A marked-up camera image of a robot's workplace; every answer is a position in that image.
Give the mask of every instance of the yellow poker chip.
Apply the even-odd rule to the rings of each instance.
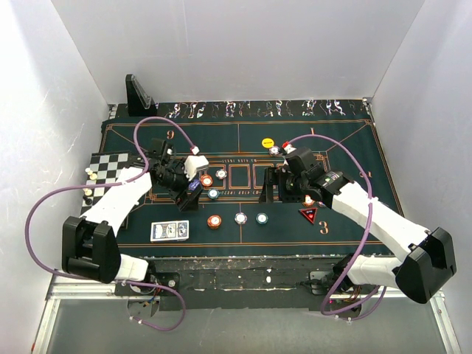
[[[271,138],[263,139],[263,147],[265,147],[266,149],[272,148],[274,144],[275,142]]]

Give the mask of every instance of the teal poker chip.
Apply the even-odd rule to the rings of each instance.
[[[267,214],[264,214],[263,212],[257,214],[257,216],[256,216],[256,221],[257,221],[258,223],[267,223],[267,221],[268,221],[268,216],[267,216]]]
[[[219,196],[220,196],[220,192],[218,192],[217,190],[208,191],[208,198],[212,200],[218,199]]]

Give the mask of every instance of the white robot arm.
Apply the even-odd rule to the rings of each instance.
[[[272,202],[274,185],[282,202],[297,202],[309,195],[364,227],[372,202],[370,233],[387,246],[394,257],[358,256],[340,290],[353,285],[385,285],[400,289],[410,299],[426,303],[456,273],[452,238],[445,230],[433,232],[406,220],[377,198],[370,200],[362,187],[341,172],[325,172],[306,147],[285,148],[286,164],[265,171],[260,202]],[[347,255],[333,267],[332,283],[351,263]]]
[[[150,170],[135,181],[143,163],[139,158],[123,168],[117,182],[122,185],[110,190],[79,218],[69,217],[63,225],[62,268],[64,271],[100,282],[113,280],[141,281],[146,278],[146,260],[120,254],[116,236],[122,222],[138,200],[153,185],[167,188],[180,210],[198,208],[203,187],[193,179],[209,166],[205,156],[173,158],[173,147],[161,139],[154,139],[152,153],[147,157]]]

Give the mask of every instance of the playing card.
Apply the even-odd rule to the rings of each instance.
[[[183,241],[189,238],[189,221],[164,221],[152,223],[150,241]]]

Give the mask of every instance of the green felt table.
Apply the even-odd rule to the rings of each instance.
[[[304,102],[308,101],[288,101],[292,107],[302,105],[299,110],[280,109],[283,107],[281,102],[274,101],[270,104],[269,114],[267,103],[253,103],[251,109],[246,104],[239,110],[240,103],[221,103],[222,107],[216,113],[216,103],[159,106],[158,113],[174,119],[208,158],[208,174],[214,181],[212,188],[219,189],[221,196],[212,201],[205,190],[197,212],[179,212],[177,206],[166,196],[165,190],[154,187],[141,199],[139,206],[131,211],[127,228],[119,231],[117,241],[121,250],[129,255],[148,257],[320,255],[353,252],[363,229],[346,217],[328,208],[318,208],[314,223],[310,223],[299,212],[304,209],[301,204],[258,203],[264,169],[283,162],[280,157],[269,156],[267,148],[262,145],[265,138],[273,139],[275,145],[280,146],[296,136],[316,133],[342,142],[368,171],[374,195],[391,209],[401,213],[375,125],[359,101],[337,101],[336,107],[341,111],[313,110],[313,102],[316,101],[311,101],[311,110],[307,110],[310,103],[304,106]],[[328,107],[329,101],[318,102],[321,102],[320,108]],[[265,107],[263,114],[259,108],[256,115],[257,104]],[[132,136],[139,120],[140,118],[127,117],[125,106],[121,105],[117,115],[103,123],[100,152],[136,153]],[[150,122],[140,128],[139,141],[142,147],[146,148],[153,137],[169,139],[176,146],[178,156],[186,156],[190,152],[184,138],[168,124]],[[296,143],[296,147],[301,146],[309,147],[326,169],[342,170],[365,188],[364,180],[353,162],[333,143],[305,139]],[[216,170],[221,168],[229,173],[228,178],[223,181],[215,177]],[[245,225],[235,223],[237,212],[247,215]],[[260,225],[256,222],[256,215],[260,212],[267,214],[267,224]],[[207,226],[210,215],[221,216],[222,224],[218,229]],[[150,242],[152,222],[175,220],[190,222],[189,240],[174,243]],[[389,251],[370,237],[364,253],[388,254]]]

